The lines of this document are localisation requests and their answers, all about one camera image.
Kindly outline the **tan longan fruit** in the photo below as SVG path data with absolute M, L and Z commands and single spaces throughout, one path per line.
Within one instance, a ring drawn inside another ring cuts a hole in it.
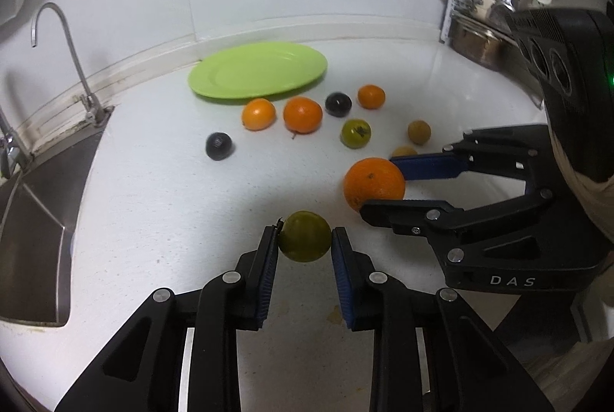
M 418 146 L 427 144 L 431 139 L 431 126 L 424 120 L 414 120 L 408 124 L 407 135 L 409 140 Z
M 400 146 L 392 151 L 392 157 L 413 157 L 417 155 L 417 150 L 412 146 Z

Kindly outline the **large orange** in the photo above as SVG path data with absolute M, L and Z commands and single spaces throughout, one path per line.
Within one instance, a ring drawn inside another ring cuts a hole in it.
M 369 157 L 348 169 L 342 190 L 348 206 L 354 211 L 360 211 L 367 200 L 402 200 L 406 192 L 406 181 L 391 161 Z

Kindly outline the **green tomato fruit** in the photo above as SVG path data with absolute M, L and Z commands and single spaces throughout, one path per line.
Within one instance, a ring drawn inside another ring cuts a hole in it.
M 362 119 L 350 119 L 342 126 L 340 140 L 351 149 L 359 149 L 368 144 L 371 138 L 370 125 Z

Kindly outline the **small orange tangerine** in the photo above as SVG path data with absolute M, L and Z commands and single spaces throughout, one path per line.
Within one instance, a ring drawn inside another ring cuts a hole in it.
M 385 104 L 386 93 L 377 85 L 364 85 L 359 88 L 357 99 L 363 109 L 377 110 Z

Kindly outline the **green round fruit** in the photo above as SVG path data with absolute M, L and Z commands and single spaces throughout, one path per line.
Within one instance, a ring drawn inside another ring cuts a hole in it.
M 330 250 L 331 234 L 330 225 L 319 214 L 297 211 L 283 224 L 279 249 L 296 262 L 316 261 Z

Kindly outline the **dark plum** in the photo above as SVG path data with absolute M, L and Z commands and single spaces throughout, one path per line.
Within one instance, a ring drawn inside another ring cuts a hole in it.
M 333 92 L 325 101 L 326 112 L 334 117 L 343 118 L 352 110 L 352 99 L 342 92 Z
M 225 132 L 212 132 L 206 140 L 206 154 L 214 161 L 225 160 L 232 154 L 233 150 L 233 141 Z

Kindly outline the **orange tangerine with stem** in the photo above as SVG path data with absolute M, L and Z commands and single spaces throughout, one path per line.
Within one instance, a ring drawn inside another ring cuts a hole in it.
M 283 120 L 290 132 L 299 135 L 315 132 L 323 120 L 323 109 L 314 100 L 307 97 L 292 97 L 283 110 Z

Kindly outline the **steel pot on rack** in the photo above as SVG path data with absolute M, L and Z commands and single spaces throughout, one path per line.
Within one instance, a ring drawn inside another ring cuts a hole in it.
M 503 68 L 514 46 L 507 35 L 461 14 L 452 17 L 449 38 L 456 53 L 493 71 Z

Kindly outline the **green plastic plate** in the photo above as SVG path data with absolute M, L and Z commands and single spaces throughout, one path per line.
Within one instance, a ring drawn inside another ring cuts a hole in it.
M 230 47 L 200 61 L 188 75 L 194 94 L 215 100 L 279 95 L 318 81 L 328 60 L 316 49 L 291 42 Z

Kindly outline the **stainless steel sink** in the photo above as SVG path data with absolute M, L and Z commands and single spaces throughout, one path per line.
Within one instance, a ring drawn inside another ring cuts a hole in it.
M 71 307 L 80 204 L 102 127 L 85 127 L 38 154 L 1 186 L 1 318 L 61 327 Z

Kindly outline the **curved steel faucet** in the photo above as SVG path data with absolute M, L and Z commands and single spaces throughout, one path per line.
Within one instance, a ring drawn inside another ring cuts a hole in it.
M 91 86 L 87 82 L 84 71 L 82 69 L 77 50 L 74 44 L 70 25 L 67 20 L 66 14 L 63 13 L 60 6 L 53 2 L 45 2 L 41 5 L 38 11 L 35 13 L 30 26 L 30 44 L 32 48 L 38 46 L 38 21 L 40 20 L 41 13 L 45 10 L 51 10 L 55 13 L 60 21 L 60 25 L 63 28 L 63 35 L 66 38 L 67 46 L 71 56 L 72 63 L 77 72 L 79 82 L 81 83 L 84 93 L 80 96 L 80 101 L 85 109 L 85 120 L 92 124 L 92 126 L 100 127 L 108 122 L 108 118 L 112 112 L 111 107 L 103 107 L 98 96 L 92 90 Z

